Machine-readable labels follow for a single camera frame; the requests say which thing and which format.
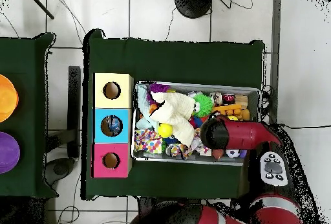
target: shape sorter box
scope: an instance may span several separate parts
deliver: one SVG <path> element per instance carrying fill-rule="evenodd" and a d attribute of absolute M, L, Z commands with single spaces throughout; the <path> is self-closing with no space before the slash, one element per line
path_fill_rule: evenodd
<path fill-rule="evenodd" d="M 108 84 L 117 86 L 118 95 L 113 99 L 105 95 Z M 94 73 L 95 108 L 132 108 L 133 78 L 129 74 Z"/>
<path fill-rule="evenodd" d="M 117 156 L 118 165 L 116 168 L 107 168 L 104 164 L 104 157 L 109 153 Z M 132 166 L 130 144 L 95 144 L 93 166 L 94 170 L 92 177 L 127 177 Z"/>
<path fill-rule="evenodd" d="M 131 109 L 95 109 L 94 143 L 130 143 L 131 137 Z M 101 130 L 101 123 L 106 117 L 115 116 L 120 121 L 119 134 L 110 137 Z"/>

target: black stand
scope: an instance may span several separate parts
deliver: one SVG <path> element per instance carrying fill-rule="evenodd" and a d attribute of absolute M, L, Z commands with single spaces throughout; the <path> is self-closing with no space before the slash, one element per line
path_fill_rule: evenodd
<path fill-rule="evenodd" d="M 41 3 L 39 0 L 34 0 L 38 4 L 38 6 L 48 15 L 51 19 L 54 19 L 54 16 L 45 8 L 43 3 Z"/>
<path fill-rule="evenodd" d="M 47 138 L 46 152 L 67 143 L 68 157 L 80 156 L 80 67 L 69 67 L 67 129 L 51 133 Z"/>

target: plush toy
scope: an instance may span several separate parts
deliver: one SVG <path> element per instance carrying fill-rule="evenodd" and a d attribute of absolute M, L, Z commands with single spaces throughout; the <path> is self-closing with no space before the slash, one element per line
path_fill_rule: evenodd
<path fill-rule="evenodd" d="M 210 115 L 211 110 L 213 109 L 213 102 L 206 95 L 196 95 L 193 97 L 195 100 L 195 108 L 193 110 L 193 115 L 197 117 L 206 117 Z"/>
<path fill-rule="evenodd" d="M 137 129 L 149 129 L 154 127 L 154 130 L 157 131 L 158 122 L 149 117 L 149 102 L 147 100 L 147 86 L 145 84 L 139 84 L 137 86 L 137 97 L 138 108 L 144 116 L 136 123 Z"/>
<path fill-rule="evenodd" d="M 162 104 L 151 114 L 151 119 L 170 124 L 173 135 L 184 145 L 190 146 L 194 137 L 193 126 L 188 122 L 194 110 L 195 100 L 180 93 L 154 93 L 153 100 Z"/>
<path fill-rule="evenodd" d="M 149 104 L 157 104 L 155 100 L 153 100 L 153 97 L 151 96 L 151 92 L 154 93 L 166 93 L 169 90 L 170 86 L 169 85 L 163 85 L 163 84 L 158 84 L 158 83 L 153 83 L 149 86 L 149 90 L 147 93 L 147 100 L 149 101 Z"/>

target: green cloth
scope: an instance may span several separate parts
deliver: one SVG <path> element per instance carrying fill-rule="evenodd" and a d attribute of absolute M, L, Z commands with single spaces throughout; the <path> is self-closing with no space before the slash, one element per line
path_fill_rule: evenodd
<path fill-rule="evenodd" d="M 43 181 L 45 158 L 45 53 L 54 35 L 34 39 L 0 38 L 0 74 L 16 88 L 19 103 L 13 114 L 0 123 L 0 131 L 19 144 L 18 164 L 0 174 L 0 196 L 56 196 Z"/>
<path fill-rule="evenodd" d="M 186 43 L 103 39 L 100 30 L 90 31 L 84 41 L 84 73 L 86 76 L 89 75 L 90 79 L 88 119 L 87 123 L 83 123 L 85 136 L 84 128 L 87 127 L 87 138 L 83 136 L 83 142 L 88 142 L 87 167 L 83 169 L 86 170 L 86 184 L 84 178 L 82 179 L 83 196 L 237 197 L 240 166 L 134 161 L 126 179 L 91 178 L 91 78 L 92 73 L 128 73 L 136 81 L 152 80 L 260 89 L 263 42 Z"/>

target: green spiky ball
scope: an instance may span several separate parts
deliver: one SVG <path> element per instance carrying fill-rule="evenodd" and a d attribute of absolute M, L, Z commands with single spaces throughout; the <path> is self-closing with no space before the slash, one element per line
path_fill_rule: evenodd
<path fill-rule="evenodd" d="M 200 111 L 198 113 L 193 112 L 192 115 L 196 115 L 197 117 L 206 117 L 210 115 L 211 110 L 213 109 L 213 102 L 211 101 L 210 97 L 199 94 L 193 98 L 195 99 L 195 102 L 200 103 Z"/>

